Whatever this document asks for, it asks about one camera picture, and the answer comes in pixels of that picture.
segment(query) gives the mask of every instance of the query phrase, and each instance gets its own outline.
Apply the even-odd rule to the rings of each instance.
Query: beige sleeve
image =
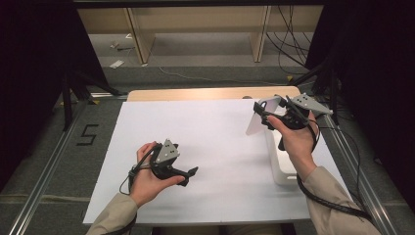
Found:
[[[359,209],[336,178],[322,166],[308,175],[304,186],[312,194],[326,201]],[[307,205],[318,234],[380,234],[374,225],[364,218],[329,209],[308,198]]]
[[[87,235],[105,234],[125,227],[137,213],[137,205],[127,195],[116,194],[95,219]]]

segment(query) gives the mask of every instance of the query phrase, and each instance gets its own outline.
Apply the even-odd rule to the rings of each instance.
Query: person's left hand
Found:
[[[156,142],[147,143],[143,145],[137,151],[137,162],[140,160],[153,148],[156,146]],[[147,163],[150,160],[149,156],[144,163]],[[130,197],[137,204],[137,207],[140,208],[144,204],[152,201],[159,192],[163,189],[178,184],[183,181],[185,178],[181,175],[172,176],[165,180],[158,179],[150,168],[143,168],[138,171],[137,176],[135,177],[134,183],[130,189]]]

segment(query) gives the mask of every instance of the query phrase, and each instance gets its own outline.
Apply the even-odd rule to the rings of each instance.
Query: black cable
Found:
[[[357,210],[354,208],[348,208],[342,205],[338,205],[338,204],[334,204],[334,203],[330,203],[329,201],[326,201],[322,198],[319,198],[317,196],[315,196],[314,194],[310,193],[302,184],[302,180],[300,178],[300,176],[297,174],[297,183],[299,184],[299,187],[302,191],[302,193],[305,194],[305,196],[307,196],[307,198],[309,198],[310,200],[333,210],[339,211],[339,212],[344,212],[350,215],[354,215],[354,216],[358,216],[358,217],[363,217],[366,218],[367,220],[372,220],[372,217],[370,216],[369,213],[365,212],[365,211],[361,211],[361,210]]]
[[[277,44],[275,44],[275,42],[271,39],[271,37],[269,37],[268,33],[266,33],[266,36],[268,37],[268,39],[271,41],[271,43],[278,49],[279,52],[282,52],[284,55],[286,55],[288,58],[290,58],[291,60],[293,60],[294,62],[296,62],[297,64],[301,65],[302,67],[304,66],[303,63],[299,62],[298,60],[294,59],[292,56],[290,56],[287,52],[283,51],[281,47],[277,46]]]
[[[150,156],[150,154],[152,154],[153,152],[154,152],[154,150],[157,148],[158,146],[156,145],[155,147],[153,147],[149,152],[147,152],[147,154],[146,155],[144,155],[143,156],[143,158],[140,160],[140,162],[138,162],[138,164],[134,167],[134,168],[132,168],[131,170],[130,170],[130,172],[131,171],[134,171],[134,173],[135,173],[135,175],[137,175],[138,174],[138,171],[140,171],[140,167],[141,167],[141,165],[143,164],[143,162]],[[124,179],[124,181],[122,181],[122,183],[121,183],[121,185],[119,185],[119,189],[118,189],[118,191],[119,191],[119,193],[121,193],[121,194],[123,194],[123,195],[129,195],[129,193],[127,194],[127,193],[124,193],[124,192],[122,192],[122,190],[121,190],[121,188],[122,188],[122,186],[124,185],[124,183],[127,181],[127,179],[128,179],[128,177],[130,177],[130,172],[128,173],[128,176]]]
[[[348,138],[353,142],[354,146],[357,147],[357,143],[354,141],[354,139],[351,137],[351,135],[349,135],[347,132],[342,131],[342,130],[337,129],[337,128],[328,127],[328,126],[323,126],[323,127],[320,127],[320,128],[321,129],[330,129],[330,130],[340,131],[341,133],[347,135]],[[357,195],[355,197],[356,197],[357,201],[360,203],[360,205],[363,206],[364,204],[363,204],[363,201],[361,199],[360,187],[359,187],[359,185],[360,185],[360,165],[361,165],[361,158],[360,158],[360,152],[359,152],[359,149],[358,148],[356,148],[356,151],[357,151],[357,153],[356,153],[356,155],[357,155],[357,173],[356,173],[356,191],[357,191]]]
[[[314,121],[314,120],[311,120],[311,121],[313,121],[313,122],[316,123],[318,129],[322,129],[322,128],[335,129],[335,128],[331,128],[331,127],[320,127],[317,124],[316,121]],[[314,150],[314,147],[317,144],[316,134],[314,133],[314,130],[312,129],[312,127],[311,127],[310,124],[307,127],[308,127],[308,129],[310,130],[310,132],[311,132],[311,134],[313,136],[313,141],[314,141],[313,150]],[[360,155],[359,155],[359,158],[358,158],[358,169],[359,168],[360,168]],[[357,172],[357,191],[358,191],[358,195],[360,195],[360,191],[359,191],[359,188],[358,188],[359,171]],[[349,207],[345,207],[345,206],[342,206],[342,205],[334,204],[334,203],[331,203],[329,201],[326,201],[326,200],[324,200],[322,198],[319,198],[319,197],[313,195],[311,192],[309,192],[304,187],[304,185],[302,184],[302,180],[301,180],[301,178],[300,178],[300,176],[298,174],[297,174],[297,183],[298,183],[299,188],[301,189],[302,193],[307,198],[309,198],[310,200],[312,200],[312,201],[314,201],[314,202],[316,202],[316,203],[318,203],[318,204],[320,204],[320,205],[322,205],[324,207],[327,207],[327,208],[330,208],[330,209],[333,209],[333,210],[336,210],[336,211],[339,211],[339,212],[344,212],[344,213],[347,213],[347,214],[350,214],[350,215],[354,215],[354,216],[358,216],[358,217],[363,217],[363,218],[366,218],[369,221],[371,221],[371,219],[372,219],[372,217],[370,216],[370,214],[368,212],[366,212],[366,211],[361,211],[361,210],[357,210],[357,209],[354,209],[354,208],[349,208]]]
[[[307,39],[307,41],[308,41],[309,43],[311,43],[311,40],[307,37],[307,35],[305,34],[305,32],[303,32],[302,34],[304,35],[305,39]]]
[[[277,33],[275,33],[275,32],[273,32],[273,33],[274,33],[275,38],[277,38],[278,41],[285,43],[286,46],[293,47],[293,48],[297,47],[297,48],[301,48],[301,50],[309,51],[308,49],[305,49],[305,48],[302,48],[302,47],[295,46],[295,45],[289,44],[287,42],[284,42],[281,38],[278,37]]]
[[[278,11],[280,12],[281,17],[283,18],[284,23],[285,23],[286,28],[287,28],[286,36],[284,37],[284,42],[285,42],[285,39],[287,38],[287,34],[289,32],[291,34],[291,36],[293,37],[294,45],[298,45],[298,46],[296,46],[296,51],[297,51],[297,54],[299,55],[300,60],[304,64],[304,61],[302,60],[302,57],[301,57],[301,55],[298,51],[298,48],[300,49],[300,51],[301,51],[302,55],[305,57],[305,59],[306,59],[306,56],[304,55],[303,51],[301,50],[300,44],[297,42],[296,38],[294,37],[294,32],[293,32],[293,11],[294,11],[294,7],[290,6],[290,22],[289,23],[287,23],[287,20],[285,19],[284,14],[282,13],[280,6],[278,6]]]

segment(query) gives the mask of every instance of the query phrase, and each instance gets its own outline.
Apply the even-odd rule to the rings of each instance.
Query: metal rail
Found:
[[[328,127],[340,130],[340,128],[334,124],[333,120],[330,117],[325,116],[324,120],[328,124]],[[348,168],[352,172],[354,179],[357,181],[357,166],[359,163],[359,157],[353,153],[345,139],[345,136],[341,131],[334,130],[330,132],[332,133],[334,140],[338,144],[342,152],[342,155],[346,160]],[[364,201],[367,204],[368,209],[370,210],[370,213],[372,213],[373,222],[377,225],[377,228],[382,234],[397,234],[396,229],[392,224],[391,218],[388,216],[388,213],[382,205],[381,200],[376,195],[374,189],[370,185],[370,182],[366,177],[364,170],[360,168],[359,171],[360,192]]]
[[[24,234],[36,209],[39,205],[41,197],[45,192],[49,181],[51,180],[57,165],[59,164],[61,157],[65,151],[65,148],[68,144],[68,140],[71,137],[73,127],[75,126],[78,118],[85,110],[88,101],[79,101],[76,105],[75,112],[73,113],[74,119],[69,128],[64,131],[61,135],[61,138],[55,147],[48,163],[44,167],[39,179],[37,180],[36,185],[28,196],[22,210],[17,216],[12,229],[9,232],[9,235],[21,235]]]

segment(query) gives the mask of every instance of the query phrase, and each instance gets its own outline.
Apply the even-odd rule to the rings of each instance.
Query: person's right hand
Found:
[[[315,121],[315,117],[310,112],[308,117]],[[268,116],[267,120],[276,130],[283,136],[284,148],[286,149],[294,168],[297,170],[300,178],[305,180],[308,175],[317,167],[311,156],[312,146],[314,144],[313,137],[310,130],[305,127],[299,130],[292,130],[288,128],[280,119]],[[315,133],[317,133],[316,124],[311,121]]]

